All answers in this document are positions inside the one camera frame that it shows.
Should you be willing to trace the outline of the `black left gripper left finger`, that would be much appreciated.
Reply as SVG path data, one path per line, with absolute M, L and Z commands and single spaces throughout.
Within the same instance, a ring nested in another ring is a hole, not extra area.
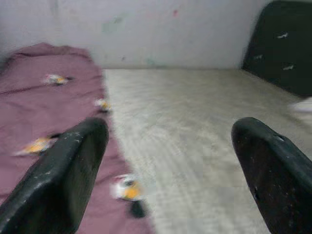
M 0 234 L 75 234 L 108 140 L 98 117 L 61 133 L 0 205 Z

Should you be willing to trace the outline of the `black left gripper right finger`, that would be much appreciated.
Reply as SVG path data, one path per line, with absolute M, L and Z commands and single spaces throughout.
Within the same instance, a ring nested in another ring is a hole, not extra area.
M 271 234 L 312 234 L 312 161 L 253 117 L 232 126 L 232 143 Z

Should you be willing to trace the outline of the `purple cartoon print blanket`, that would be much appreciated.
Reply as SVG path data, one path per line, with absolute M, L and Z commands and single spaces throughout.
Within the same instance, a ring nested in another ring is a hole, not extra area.
M 80 48 L 41 43 L 16 50 L 0 72 L 0 205 L 59 135 L 90 117 L 109 140 L 75 234 L 155 234 L 145 205 L 114 196 L 130 184 L 105 98 L 102 70 Z

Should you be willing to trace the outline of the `white quilted mattress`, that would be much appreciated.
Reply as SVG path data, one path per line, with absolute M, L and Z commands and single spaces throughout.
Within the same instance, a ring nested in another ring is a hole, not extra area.
M 270 234 L 231 141 L 254 117 L 312 159 L 312 114 L 241 70 L 105 70 L 115 134 L 156 234 Z

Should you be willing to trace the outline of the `black tufted headboard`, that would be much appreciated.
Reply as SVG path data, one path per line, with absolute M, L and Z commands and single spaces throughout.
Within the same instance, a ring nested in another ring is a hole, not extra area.
M 300 97 L 312 96 L 312 2 L 275 0 L 261 11 L 242 69 Z

